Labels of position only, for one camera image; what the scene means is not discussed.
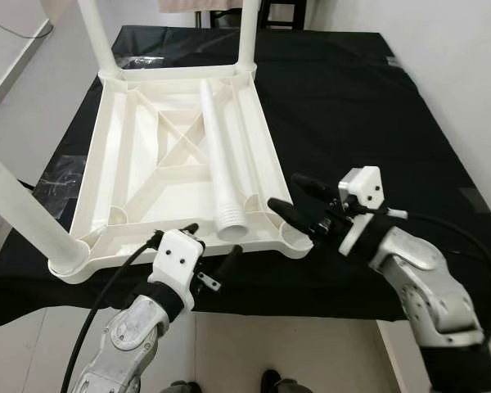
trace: shoe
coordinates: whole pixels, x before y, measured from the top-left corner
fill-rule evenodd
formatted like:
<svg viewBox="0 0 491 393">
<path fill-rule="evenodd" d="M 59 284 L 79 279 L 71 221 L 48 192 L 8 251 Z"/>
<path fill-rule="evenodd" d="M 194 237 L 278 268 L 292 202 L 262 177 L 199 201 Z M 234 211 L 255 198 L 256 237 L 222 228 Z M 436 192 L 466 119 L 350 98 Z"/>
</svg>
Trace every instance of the shoe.
<svg viewBox="0 0 491 393">
<path fill-rule="evenodd" d="M 187 385 L 191 389 L 191 393 L 202 393 L 200 385 L 198 385 L 196 382 L 188 382 Z"/>
<path fill-rule="evenodd" d="M 280 374 L 275 370 L 267 370 L 262 375 L 260 384 L 260 393 L 273 393 L 273 388 L 282 379 Z"/>
</svg>

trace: person's foot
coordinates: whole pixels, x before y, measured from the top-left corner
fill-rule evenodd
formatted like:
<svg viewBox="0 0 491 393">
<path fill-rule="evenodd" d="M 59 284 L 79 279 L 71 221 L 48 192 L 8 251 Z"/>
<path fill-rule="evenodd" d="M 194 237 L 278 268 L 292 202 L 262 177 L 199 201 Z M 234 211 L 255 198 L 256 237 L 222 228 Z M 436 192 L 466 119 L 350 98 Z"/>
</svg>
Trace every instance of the person's foot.
<svg viewBox="0 0 491 393">
<path fill-rule="evenodd" d="M 196 382 L 188 382 L 187 385 L 191 388 L 191 393 L 202 393 L 200 385 Z"/>
<path fill-rule="evenodd" d="M 270 393 L 275 385 L 282 379 L 278 371 L 267 370 L 262 375 L 260 384 L 260 393 Z"/>
<path fill-rule="evenodd" d="M 171 386 L 189 386 L 190 393 L 202 393 L 200 385 L 198 385 L 196 382 L 185 383 L 184 381 L 176 381 L 173 382 Z"/>
</svg>

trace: power cord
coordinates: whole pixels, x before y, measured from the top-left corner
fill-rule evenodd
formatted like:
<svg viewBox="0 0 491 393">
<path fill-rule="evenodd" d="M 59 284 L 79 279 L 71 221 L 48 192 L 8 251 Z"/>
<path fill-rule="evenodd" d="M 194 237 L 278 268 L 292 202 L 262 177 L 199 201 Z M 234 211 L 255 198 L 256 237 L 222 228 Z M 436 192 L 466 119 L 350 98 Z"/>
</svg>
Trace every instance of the power cord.
<svg viewBox="0 0 491 393">
<path fill-rule="evenodd" d="M 20 38 L 41 39 L 41 38 L 47 37 L 50 33 L 52 33 L 52 31 L 55 29 L 55 27 L 53 25 L 51 25 L 51 28 L 49 29 L 49 31 L 47 31 L 44 34 L 35 35 L 35 36 L 29 36 L 29 35 L 23 35 L 23 34 L 17 33 L 15 30 L 8 29 L 6 26 L 4 26 L 2 24 L 0 24 L 0 29 L 6 30 L 8 33 L 11 33 L 11 34 L 15 35 L 16 37 L 20 37 Z"/>
<path fill-rule="evenodd" d="M 133 254 L 129 256 L 129 258 L 124 262 L 124 264 L 122 264 L 115 271 L 115 274 L 113 274 L 113 276 L 101 290 L 100 295 L 98 295 L 94 304 L 92 305 L 91 311 L 89 311 L 88 317 L 85 319 L 82 329 L 80 329 L 79 336 L 74 343 L 73 351 L 71 352 L 67 368 L 65 369 L 64 381 L 62 382 L 62 388 L 60 389 L 61 393 L 67 393 L 67 390 L 69 389 L 71 376 L 73 374 L 76 360 L 79 357 L 80 348 L 82 348 L 83 341 L 88 334 L 88 330 L 91 327 L 92 320 L 95 318 L 97 311 L 100 309 L 107 292 L 110 290 L 113 283 L 125 272 L 129 265 L 134 262 L 138 258 L 138 256 L 140 256 L 145 250 L 147 250 L 148 248 L 154 248 L 155 250 L 158 250 L 158 246 L 160 245 L 163 236 L 164 233 L 162 231 L 156 231 L 155 234 L 146 242 L 146 244 L 138 248 L 138 250 L 134 251 Z"/>
</svg>

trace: table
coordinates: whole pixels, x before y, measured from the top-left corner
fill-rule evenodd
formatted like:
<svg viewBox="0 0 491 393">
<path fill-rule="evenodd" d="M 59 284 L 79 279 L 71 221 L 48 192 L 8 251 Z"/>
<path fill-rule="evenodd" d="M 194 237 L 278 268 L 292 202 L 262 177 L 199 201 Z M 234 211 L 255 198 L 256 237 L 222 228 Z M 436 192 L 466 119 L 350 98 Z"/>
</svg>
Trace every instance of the table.
<svg viewBox="0 0 491 393">
<path fill-rule="evenodd" d="M 124 26 L 113 50 L 117 56 L 163 56 L 163 66 L 231 64 L 238 36 L 237 30 Z M 335 185 L 353 167 L 378 165 L 390 206 L 452 221 L 491 250 L 491 214 L 476 203 L 475 185 L 379 34 L 259 31 L 256 61 L 255 83 L 286 181 L 299 171 Z M 101 89 L 96 79 L 47 173 L 63 156 L 88 154 Z M 290 191 L 302 210 L 321 216 L 316 201 L 292 185 Z M 65 228 L 75 202 L 69 200 L 61 215 Z M 466 286 L 483 318 L 490 311 L 491 278 L 472 246 L 429 224 L 403 222 L 401 227 L 447 254 L 454 277 Z M 208 265 L 220 261 L 205 259 Z M 150 265 L 133 266 L 106 305 L 124 306 L 130 289 L 150 271 Z M 42 307 L 89 307 L 112 273 L 99 271 L 79 285 L 61 282 L 49 273 L 43 255 L 12 231 L 0 252 L 0 325 Z M 394 290 L 379 274 L 348 262 L 328 245 L 302 260 L 275 251 L 243 255 L 224 284 L 220 295 L 202 292 L 195 309 L 403 318 Z"/>
</svg>

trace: floor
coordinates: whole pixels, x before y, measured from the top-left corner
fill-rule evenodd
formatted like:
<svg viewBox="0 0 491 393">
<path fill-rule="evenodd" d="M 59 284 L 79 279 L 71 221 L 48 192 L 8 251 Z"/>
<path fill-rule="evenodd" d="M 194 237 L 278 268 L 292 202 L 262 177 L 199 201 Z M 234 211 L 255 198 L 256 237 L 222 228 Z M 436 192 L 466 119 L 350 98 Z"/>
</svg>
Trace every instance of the floor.
<svg viewBox="0 0 491 393">
<path fill-rule="evenodd" d="M 99 3 L 111 40 L 123 23 L 194 24 L 192 14 L 158 13 L 155 0 Z M 37 182 L 96 72 L 76 2 L 71 2 L 0 106 L 0 159 L 16 177 Z M 0 220 L 0 246 L 8 230 Z M 115 312 L 103 310 L 97 316 L 74 379 Z M 86 313 L 71 307 L 41 309 L 0 327 L 0 393 L 59 391 Z M 160 341 L 144 373 L 142 393 L 189 378 L 209 393 L 254 393 L 267 367 L 317 393 L 398 391 L 374 321 L 187 314 Z"/>
<path fill-rule="evenodd" d="M 98 349 L 103 310 L 84 343 L 72 381 Z M 0 327 L 0 393 L 59 391 L 87 310 L 42 309 Z M 392 393 L 399 389 L 374 321 L 244 317 L 190 313 L 160 340 L 142 378 L 142 393 L 181 379 L 208 393 L 256 393 L 266 368 L 276 368 L 315 393 Z"/>
</svg>

